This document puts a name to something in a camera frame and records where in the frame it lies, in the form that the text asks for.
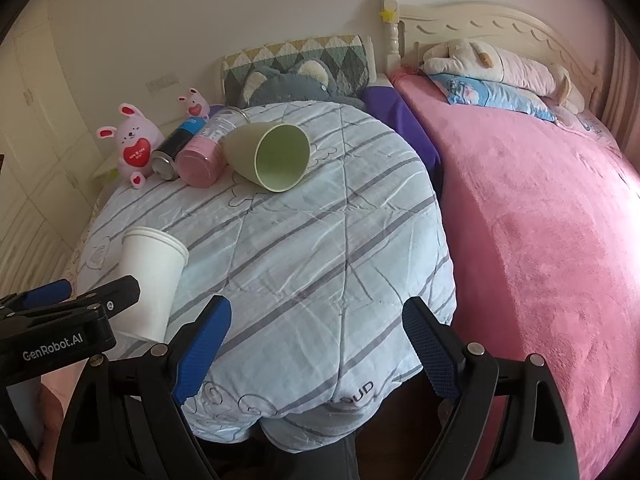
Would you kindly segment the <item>white paper cup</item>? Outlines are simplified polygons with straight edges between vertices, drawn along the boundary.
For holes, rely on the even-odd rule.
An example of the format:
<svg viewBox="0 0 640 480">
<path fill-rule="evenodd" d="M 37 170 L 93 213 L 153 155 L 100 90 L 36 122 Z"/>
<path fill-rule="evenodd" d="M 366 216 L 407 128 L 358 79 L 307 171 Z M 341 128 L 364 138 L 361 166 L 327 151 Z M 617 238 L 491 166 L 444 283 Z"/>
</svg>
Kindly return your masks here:
<svg viewBox="0 0 640 480">
<path fill-rule="evenodd" d="M 189 251 L 160 230 L 135 226 L 122 237 L 118 276 L 131 275 L 139 285 L 136 304 L 112 318 L 115 330 L 142 340 L 163 342 L 168 318 Z"/>
</svg>

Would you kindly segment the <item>green plastic cup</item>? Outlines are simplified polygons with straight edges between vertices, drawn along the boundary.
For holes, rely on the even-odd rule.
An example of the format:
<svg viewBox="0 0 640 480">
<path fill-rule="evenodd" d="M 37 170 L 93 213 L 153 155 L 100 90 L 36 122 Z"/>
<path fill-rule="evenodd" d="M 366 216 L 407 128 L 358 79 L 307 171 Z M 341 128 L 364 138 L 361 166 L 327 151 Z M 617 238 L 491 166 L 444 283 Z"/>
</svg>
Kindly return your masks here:
<svg viewBox="0 0 640 480">
<path fill-rule="evenodd" d="M 235 128 L 222 142 L 235 172 L 265 190 L 282 193 L 302 180 L 310 161 L 308 136 L 283 122 L 251 122 Z"/>
</svg>

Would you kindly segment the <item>cream wardrobe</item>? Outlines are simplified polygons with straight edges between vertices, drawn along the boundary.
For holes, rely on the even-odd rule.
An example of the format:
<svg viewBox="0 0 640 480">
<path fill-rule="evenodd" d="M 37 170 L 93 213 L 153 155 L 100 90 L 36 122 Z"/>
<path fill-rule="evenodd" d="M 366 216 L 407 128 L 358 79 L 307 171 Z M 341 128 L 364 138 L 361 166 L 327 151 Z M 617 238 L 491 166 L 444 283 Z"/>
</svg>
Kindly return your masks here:
<svg viewBox="0 0 640 480">
<path fill-rule="evenodd" d="M 104 157 L 79 113 L 48 18 L 1 47 L 1 290 L 59 278 L 91 219 Z"/>
</svg>

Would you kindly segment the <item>blue metal can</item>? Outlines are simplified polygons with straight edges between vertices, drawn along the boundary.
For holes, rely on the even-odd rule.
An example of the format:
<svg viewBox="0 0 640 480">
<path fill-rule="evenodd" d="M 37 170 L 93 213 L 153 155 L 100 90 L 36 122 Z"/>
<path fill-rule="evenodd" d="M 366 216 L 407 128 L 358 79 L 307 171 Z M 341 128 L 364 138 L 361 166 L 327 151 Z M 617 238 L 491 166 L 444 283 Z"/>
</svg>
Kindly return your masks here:
<svg viewBox="0 0 640 480">
<path fill-rule="evenodd" d="M 177 156 L 206 124 L 204 118 L 190 117 L 184 120 L 163 142 L 152 151 L 151 167 L 165 181 L 178 178 Z"/>
</svg>

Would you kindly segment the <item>large pink bunny plush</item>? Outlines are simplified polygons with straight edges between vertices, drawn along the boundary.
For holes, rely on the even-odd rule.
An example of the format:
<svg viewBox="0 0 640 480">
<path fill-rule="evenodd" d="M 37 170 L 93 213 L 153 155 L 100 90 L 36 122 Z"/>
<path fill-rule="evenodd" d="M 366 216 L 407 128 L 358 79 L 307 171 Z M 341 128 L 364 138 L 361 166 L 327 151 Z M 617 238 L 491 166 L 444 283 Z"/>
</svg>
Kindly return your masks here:
<svg viewBox="0 0 640 480">
<path fill-rule="evenodd" d="M 134 188 L 142 188 L 153 172 L 152 153 L 165 138 L 160 128 L 134 105 L 122 103 L 118 111 L 125 119 L 117 127 L 100 127 L 96 136 L 114 141 L 118 174 Z"/>
</svg>

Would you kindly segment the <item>striped light blue quilt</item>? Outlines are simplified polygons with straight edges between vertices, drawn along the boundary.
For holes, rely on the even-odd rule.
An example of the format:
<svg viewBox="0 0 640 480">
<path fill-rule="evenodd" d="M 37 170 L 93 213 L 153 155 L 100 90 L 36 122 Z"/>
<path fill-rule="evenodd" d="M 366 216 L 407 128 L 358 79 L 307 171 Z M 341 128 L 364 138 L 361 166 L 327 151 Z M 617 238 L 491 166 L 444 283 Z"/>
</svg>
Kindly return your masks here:
<svg viewBox="0 0 640 480">
<path fill-rule="evenodd" d="M 384 122 L 331 102 L 255 107 L 310 141 L 303 180 L 282 194 L 232 170 L 210 188 L 157 178 L 120 186 L 90 228 L 75 269 L 86 292 L 117 273 L 134 226 L 188 248 L 168 332 L 215 295 L 230 330 L 184 404 L 194 434 L 236 443 L 255 430 L 282 450 L 320 448 L 365 424 L 420 362 L 401 326 L 411 297 L 439 322 L 457 307 L 454 268 L 430 177 Z"/>
</svg>

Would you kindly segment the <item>small pink bunny plush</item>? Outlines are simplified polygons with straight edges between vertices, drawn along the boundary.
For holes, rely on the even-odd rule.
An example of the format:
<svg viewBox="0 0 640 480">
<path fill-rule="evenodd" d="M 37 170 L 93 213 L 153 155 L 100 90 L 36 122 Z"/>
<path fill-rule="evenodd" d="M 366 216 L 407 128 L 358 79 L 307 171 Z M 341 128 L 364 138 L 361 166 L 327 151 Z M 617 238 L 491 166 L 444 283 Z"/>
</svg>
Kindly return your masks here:
<svg viewBox="0 0 640 480">
<path fill-rule="evenodd" d="M 210 106 L 195 88 L 190 88 L 185 96 L 179 96 L 178 101 L 184 106 L 186 117 L 209 118 Z"/>
</svg>

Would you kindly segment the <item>pink fleece blanket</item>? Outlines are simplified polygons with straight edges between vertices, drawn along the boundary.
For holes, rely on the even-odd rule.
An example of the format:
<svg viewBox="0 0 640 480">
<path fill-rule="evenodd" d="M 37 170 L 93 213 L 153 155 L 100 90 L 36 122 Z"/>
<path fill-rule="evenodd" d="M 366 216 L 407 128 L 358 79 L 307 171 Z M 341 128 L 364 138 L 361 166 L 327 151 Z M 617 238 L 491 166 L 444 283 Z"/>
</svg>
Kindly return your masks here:
<svg viewBox="0 0 640 480">
<path fill-rule="evenodd" d="M 637 171 L 552 122 L 450 104 L 424 76 L 393 85 L 442 159 L 454 328 L 495 356 L 546 358 L 596 478 L 639 414 Z"/>
</svg>

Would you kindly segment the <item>grey cat plush pillow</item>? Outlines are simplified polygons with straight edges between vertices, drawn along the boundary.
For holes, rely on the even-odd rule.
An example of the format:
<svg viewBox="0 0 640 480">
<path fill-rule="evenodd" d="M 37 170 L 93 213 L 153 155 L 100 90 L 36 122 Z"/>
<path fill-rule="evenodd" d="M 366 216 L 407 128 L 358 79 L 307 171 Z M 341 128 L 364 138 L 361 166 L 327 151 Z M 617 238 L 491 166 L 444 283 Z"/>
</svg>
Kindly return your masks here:
<svg viewBox="0 0 640 480">
<path fill-rule="evenodd" d="M 364 110 L 364 103 L 353 96 L 343 96 L 329 67 L 318 58 L 297 63 L 288 72 L 258 67 L 246 77 L 238 107 L 247 108 L 274 103 L 319 101 L 346 104 Z"/>
</svg>

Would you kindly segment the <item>purple sheet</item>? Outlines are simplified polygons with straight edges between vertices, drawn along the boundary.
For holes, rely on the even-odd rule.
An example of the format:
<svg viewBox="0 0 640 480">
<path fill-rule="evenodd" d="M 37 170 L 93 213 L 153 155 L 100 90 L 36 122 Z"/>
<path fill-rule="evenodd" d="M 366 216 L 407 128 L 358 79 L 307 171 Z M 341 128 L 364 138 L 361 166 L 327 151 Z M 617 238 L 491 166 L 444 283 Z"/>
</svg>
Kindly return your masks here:
<svg viewBox="0 0 640 480">
<path fill-rule="evenodd" d="M 437 198 L 442 197 L 444 168 L 435 145 L 418 118 L 394 87 L 370 86 L 361 99 L 367 112 L 394 129 L 420 157 L 430 176 Z"/>
</svg>

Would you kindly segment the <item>diamond patterned quilted cushion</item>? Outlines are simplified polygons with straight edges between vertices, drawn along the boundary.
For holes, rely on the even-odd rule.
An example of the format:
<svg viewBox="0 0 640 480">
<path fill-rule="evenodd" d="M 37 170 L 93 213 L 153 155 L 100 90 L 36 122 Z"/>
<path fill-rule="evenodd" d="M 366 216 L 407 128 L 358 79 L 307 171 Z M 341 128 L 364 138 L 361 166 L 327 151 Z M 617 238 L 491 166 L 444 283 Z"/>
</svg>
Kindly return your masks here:
<svg viewBox="0 0 640 480">
<path fill-rule="evenodd" d="M 248 74 L 259 67 L 287 72 L 297 63 L 318 58 L 332 74 L 342 96 L 359 98 L 376 81 L 375 55 L 369 36 L 355 34 L 308 37 L 263 44 L 228 54 L 220 62 L 221 92 L 227 104 L 240 98 Z"/>
</svg>

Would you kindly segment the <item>blue cartoon pillow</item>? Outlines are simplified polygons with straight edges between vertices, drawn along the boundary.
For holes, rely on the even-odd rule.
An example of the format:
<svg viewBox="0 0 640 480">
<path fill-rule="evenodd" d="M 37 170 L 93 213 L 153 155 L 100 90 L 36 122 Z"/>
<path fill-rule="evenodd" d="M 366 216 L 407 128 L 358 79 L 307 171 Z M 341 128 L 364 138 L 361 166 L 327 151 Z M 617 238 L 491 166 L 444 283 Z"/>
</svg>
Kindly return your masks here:
<svg viewBox="0 0 640 480">
<path fill-rule="evenodd" d="M 501 82 L 451 74 L 428 75 L 428 79 L 439 88 L 451 105 L 498 108 L 533 116 L 545 122 L 556 121 L 555 114 L 547 104 L 528 90 Z"/>
</svg>

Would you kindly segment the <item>cream wooden headboard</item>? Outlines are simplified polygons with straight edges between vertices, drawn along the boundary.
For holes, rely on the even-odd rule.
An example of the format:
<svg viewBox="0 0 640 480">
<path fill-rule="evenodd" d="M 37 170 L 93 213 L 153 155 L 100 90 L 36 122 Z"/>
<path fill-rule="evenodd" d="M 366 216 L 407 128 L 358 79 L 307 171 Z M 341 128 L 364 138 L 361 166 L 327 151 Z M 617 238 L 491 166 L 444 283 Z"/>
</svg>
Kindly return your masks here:
<svg viewBox="0 0 640 480">
<path fill-rule="evenodd" d="M 436 44 L 472 38 L 544 64 L 564 66 L 589 109 L 595 112 L 600 104 L 601 65 L 590 68 L 559 32 L 533 15 L 489 2 L 462 1 L 434 6 L 414 6 L 397 0 L 381 2 L 382 51 L 387 75 L 404 65 L 418 66 L 423 53 Z"/>
</svg>

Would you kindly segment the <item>white pink long plush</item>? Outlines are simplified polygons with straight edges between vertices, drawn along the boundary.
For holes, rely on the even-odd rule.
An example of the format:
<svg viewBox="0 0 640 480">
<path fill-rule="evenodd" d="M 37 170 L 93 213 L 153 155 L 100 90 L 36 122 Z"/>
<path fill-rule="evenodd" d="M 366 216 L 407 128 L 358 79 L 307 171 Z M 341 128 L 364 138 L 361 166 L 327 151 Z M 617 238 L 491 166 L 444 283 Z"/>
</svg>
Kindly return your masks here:
<svg viewBox="0 0 640 480">
<path fill-rule="evenodd" d="M 542 98 L 550 98 L 574 114 L 586 108 L 582 92 L 560 64 L 544 64 L 475 39 L 454 39 L 427 50 L 422 58 L 427 75 L 453 74 L 502 82 Z"/>
</svg>

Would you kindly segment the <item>white wall socket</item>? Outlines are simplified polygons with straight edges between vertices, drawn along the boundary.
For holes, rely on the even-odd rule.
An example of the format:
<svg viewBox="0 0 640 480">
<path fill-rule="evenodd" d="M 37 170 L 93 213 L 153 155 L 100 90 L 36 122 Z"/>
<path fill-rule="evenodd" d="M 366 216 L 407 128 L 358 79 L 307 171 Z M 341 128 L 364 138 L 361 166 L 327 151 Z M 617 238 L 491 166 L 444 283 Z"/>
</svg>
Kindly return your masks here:
<svg viewBox="0 0 640 480">
<path fill-rule="evenodd" d="M 157 93 L 175 86 L 176 84 L 180 84 L 178 76 L 175 73 L 168 73 L 148 81 L 145 84 L 145 87 L 151 96 L 156 96 Z"/>
</svg>

